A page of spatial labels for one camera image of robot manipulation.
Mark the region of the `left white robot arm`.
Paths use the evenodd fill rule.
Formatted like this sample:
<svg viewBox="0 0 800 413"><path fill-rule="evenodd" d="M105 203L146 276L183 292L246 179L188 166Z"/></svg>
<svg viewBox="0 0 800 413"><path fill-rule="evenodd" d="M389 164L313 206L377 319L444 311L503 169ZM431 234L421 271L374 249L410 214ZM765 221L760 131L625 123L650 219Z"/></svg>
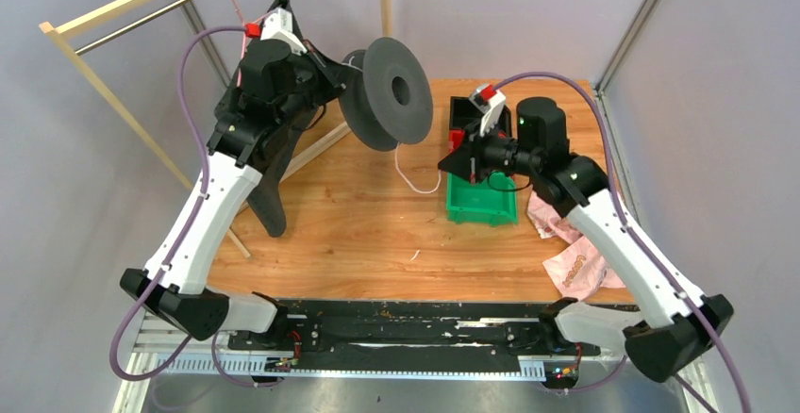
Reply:
<svg viewBox="0 0 800 413"><path fill-rule="evenodd" d="M278 186L317 111L341 97L354 70L280 40L252 41L214 109L216 125L201 149L201 171L178 220L141 269L120 285L144 309L189 337L248 332L267 349L288 339L287 309L253 292L229 294L208 286L211 263L242 205L268 234L287 220Z"/></svg>

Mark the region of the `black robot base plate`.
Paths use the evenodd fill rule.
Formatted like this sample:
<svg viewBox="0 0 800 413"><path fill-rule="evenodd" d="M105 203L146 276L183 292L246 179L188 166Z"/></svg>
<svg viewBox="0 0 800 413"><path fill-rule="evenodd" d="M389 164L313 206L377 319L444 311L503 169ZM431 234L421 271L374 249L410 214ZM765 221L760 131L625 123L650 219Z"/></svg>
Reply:
<svg viewBox="0 0 800 413"><path fill-rule="evenodd" d="M298 369L455 376L519 372L520 360L567 366L590 344L556 344L537 303L285 300L282 338L238 331L226 350L296 356Z"/></svg>

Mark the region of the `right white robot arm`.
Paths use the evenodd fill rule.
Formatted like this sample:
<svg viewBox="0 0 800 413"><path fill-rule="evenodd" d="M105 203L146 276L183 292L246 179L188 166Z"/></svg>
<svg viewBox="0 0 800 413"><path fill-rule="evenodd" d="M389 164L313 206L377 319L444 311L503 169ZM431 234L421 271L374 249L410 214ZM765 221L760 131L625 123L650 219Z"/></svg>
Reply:
<svg viewBox="0 0 800 413"><path fill-rule="evenodd" d="M559 300L540 316L539 340L552 353L574 343L622 353L647 378L663 382L719 348L734 309L722 294L706 295L644 234L612 187L607 170L574 153L565 112L545 97L517 107L516 137L498 129L502 96L467 99L471 118L459 145L440 168L465 181L493 173L527 177L534 192L572 224L600 253L632 293L637 312Z"/></svg>

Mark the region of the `black cable spool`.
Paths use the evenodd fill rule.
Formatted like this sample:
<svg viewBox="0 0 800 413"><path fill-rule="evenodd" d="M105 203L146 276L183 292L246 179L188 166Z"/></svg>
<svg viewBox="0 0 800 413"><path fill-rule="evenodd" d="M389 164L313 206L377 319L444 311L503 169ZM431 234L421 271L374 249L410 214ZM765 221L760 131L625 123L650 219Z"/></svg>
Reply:
<svg viewBox="0 0 800 413"><path fill-rule="evenodd" d="M342 60L349 74L339 97L342 115L367 147L390 152L422 142L433 120L433 98L419 60L397 39L382 37Z"/></svg>

